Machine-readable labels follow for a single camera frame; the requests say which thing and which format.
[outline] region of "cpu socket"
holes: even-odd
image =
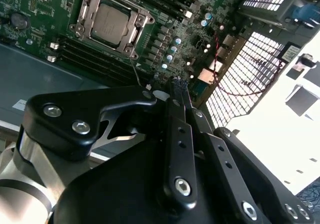
[[[137,59],[135,48],[144,27],[154,23],[148,10],[130,0],[83,0],[73,30],[82,41]]]

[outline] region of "motherboard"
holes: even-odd
[[[216,41],[240,31],[240,1],[0,0],[0,43],[110,87],[179,76],[196,100]]]

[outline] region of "red wire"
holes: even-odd
[[[219,49],[219,38],[218,38],[218,36],[217,35],[215,35],[214,36],[215,37],[215,43],[216,43],[216,48],[215,48],[215,50],[216,50],[216,52],[215,52],[215,60],[214,60],[214,65],[213,65],[213,77],[214,77],[214,81],[217,83],[217,87],[221,90],[221,91],[223,91],[223,92],[225,92],[225,93],[227,93],[228,95],[232,95],[232,96],[250,96],[250,95],[257,95],[257,94],[260,94],[260,93],[263,93],[265,90],[267,90],[268,88],[269,88],[269,86],[275,81],[275,79],[276,79],[276,76],[278,75],[278,73],[280,72],[280,70],[281,70],[281,67],[282,67],[282,64],[281,64],[281,61],[279,60],[279,65],[278,65],[278,67],[277,67],[277,69],[276,69],[276,71],[275,71],[275,73],[274,73],[274,75],[273,75],[273,77],[270,79],[270,82],[265,86],[265,88],[263,89],[263,90],[259,90],[259,91],[256,91],[256,92],[253,92],[253,93],[250,93],[250,94],[240,94],[240,93],[237,93],[237,94],[235,94],[235,93],[230,93],[230,92],[228,92],[228,91],[226,91],[221,85],[220,85],[220,82],[218,81],[218,76],[217,76],[217,73],[216,73],[216,66],[217,66],[217,59],[218,59],[218,49]]]

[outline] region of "label sticker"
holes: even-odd
[[[25,107],[26,107],[26,100],[19,100],[18,102],[15,103],[15,105],[13,105],[12,107],[17,109],[17,110],[21,110],[21,111],[25,111]]]
[[[291,62],[295,58],[295,56],[299,53],[299,51],[300,51],[300,48],[291,45],[282,56],[282,59],[288,62]]]

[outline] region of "metal grille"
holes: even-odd
[[[220,81],[227,92],[246,95],[261,91],[277,72],[276,58],[283,45],[253,32]],[[226,126],[236,116],[249,114],[262,93],[249,96],[228,95],[215,88],[206,102],[216,127]]]
[[[245,0],[243,6],[277,11],[284,0]]]

